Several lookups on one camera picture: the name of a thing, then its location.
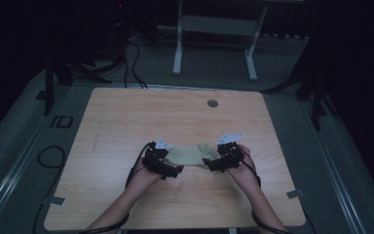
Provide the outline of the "beige sock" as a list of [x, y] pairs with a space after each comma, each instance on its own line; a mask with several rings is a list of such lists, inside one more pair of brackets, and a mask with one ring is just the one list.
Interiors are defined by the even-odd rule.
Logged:
[[201, 143], [198, 145], [198, 147], [199, 147], [199, 150], [203, 152], [204, 154], [216, 153], [216, 150], [213, 147], [209, 146], [207, 143]]
[[218, 158], [218, 153], [204, 154], [199, 150], [198, 145], [195, 146], [177, 146], [169, 149], [170, 155], [168, 156], [169, 163], [176, 166], [185, 167], [204, 167], [203, 159], [215, 160]]

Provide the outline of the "white desk frame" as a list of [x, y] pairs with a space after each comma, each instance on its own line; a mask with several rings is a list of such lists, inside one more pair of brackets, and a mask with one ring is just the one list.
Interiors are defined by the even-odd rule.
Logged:
[[256, 19], [235, 19], [228, 17], [188, 15], [184, 12], [184, 5], [187, 0], [176, 1], [177, 21], [176, 27], [174, 28], [176, 32], [176, 47], [172, 74], [178, 76], [182, 71], [184, 32], [235, 35], [246, 36], [251, 39], [250, 44], [243, 50], [247, 75], [250, 81], [256, 81], [258, 79], [253, 55], [270, 5], [305, 3], [305, 0], [249, 0], [255, 5]]

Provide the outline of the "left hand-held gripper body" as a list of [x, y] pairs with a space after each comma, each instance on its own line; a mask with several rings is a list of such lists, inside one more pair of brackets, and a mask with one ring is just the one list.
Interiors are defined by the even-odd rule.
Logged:
[[149, 172], [162, 175], [162, 167], [170, 164], [163, 159], [166, 149], [158, 148], [157, 145], [156, 141], [151, 141], [144, 146], [141, 151], [142, 164]]

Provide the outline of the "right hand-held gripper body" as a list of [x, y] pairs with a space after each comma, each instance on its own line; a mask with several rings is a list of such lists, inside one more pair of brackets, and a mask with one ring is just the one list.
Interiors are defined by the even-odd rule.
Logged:
[[215, 142], [215, 145], [225, 145], [228, 147], [228, 155], [221, 157], [224, 164], [224, 171], [231, 168], [237, 168], [243, 159], [243, 153], [237, 145], [237, 140], [244, 138], [244, 134], [224, 134], [220, 139]]

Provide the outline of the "metal floor rail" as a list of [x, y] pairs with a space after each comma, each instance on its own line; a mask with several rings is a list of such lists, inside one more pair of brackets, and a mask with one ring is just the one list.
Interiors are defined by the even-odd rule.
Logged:
[[349, 193], [345, 182], [343, 181], [339, 171], [336, 168], [333, 156], [321, 134], [314, 126], [310, 114], [308, 112], [308, 104], [304, 101], [299, 102], [301, 112], [304, 116], [305, 122], [313, 133], [314, 139], [318, 144], [319, 156], [326, 170], [328, 179], [333, 187], [335, 196], [344, 214], [345, 220], [351, 230], [352, 234], [366, 234], [361, 218], [359, 217], [353, 202], [352, 196]]
[[56, 88], [55, 102], [48, 115], [44, 115], [45, 102], [35, 99], [37, 91], [25, 90], [0, 123], [0, 214], [69, 90], [69, 87]]

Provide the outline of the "black metal stand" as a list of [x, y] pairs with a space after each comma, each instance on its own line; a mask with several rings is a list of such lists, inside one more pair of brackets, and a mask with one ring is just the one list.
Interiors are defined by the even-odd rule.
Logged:
[[114, 58], [110, 64], [102, 67], [89, 69], [77, 60], [68, 57], [66, 54], [53, 52], [46, 55], [45, 58], [45, 89], [38, 93], [37, 99], [45, 102], [44, 115], [48, 116], [55, 104], [54, 78], [58, 79], [61, 85], [71, 85], [73, 78], [71, 71], [75, 70], [82, 73], [85, 77], [98, 83], [111, 84], [111, 81], [102, 78], [101, 73], [117, 68], [124, 60]]
[[311, 121], [314, 128], [320, 132], [319, 117], [325, 114], [324, 108], [321, 104], [324, 103], [331, 113], [335, 115], [338, 114], [333, 103], [326, 98], [326, 95], [323, 92], [325, 75], [326, 73], [321, 68], [294, 67], [287, 80], [273, 88], [261, 91], [261, 94], [273, 95], [295, 85], [296, 83], [300, 83], [295, 94], [296, 98], [302, 101], [313, 98]]

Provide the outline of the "person's left hand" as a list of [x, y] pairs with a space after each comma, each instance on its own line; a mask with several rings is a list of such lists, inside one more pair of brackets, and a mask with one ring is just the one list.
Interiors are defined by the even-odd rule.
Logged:
[[126, 187], [126, 191], [135, 197], [140, 197], [161, 178], [159, 174], [151, 173], [144, 168], [141, 161], [137, 162], [131, 180]]

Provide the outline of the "person's right hand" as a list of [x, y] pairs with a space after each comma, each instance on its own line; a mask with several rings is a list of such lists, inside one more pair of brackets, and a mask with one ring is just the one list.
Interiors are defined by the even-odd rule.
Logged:
[[250, 157], [249, 149], [241, 144], [239, 148], [243, 153], [243, 160], [237, 168], [228, 169], [227, 173], [244, 194], [253, 194], [261, 189], [255, 165]]

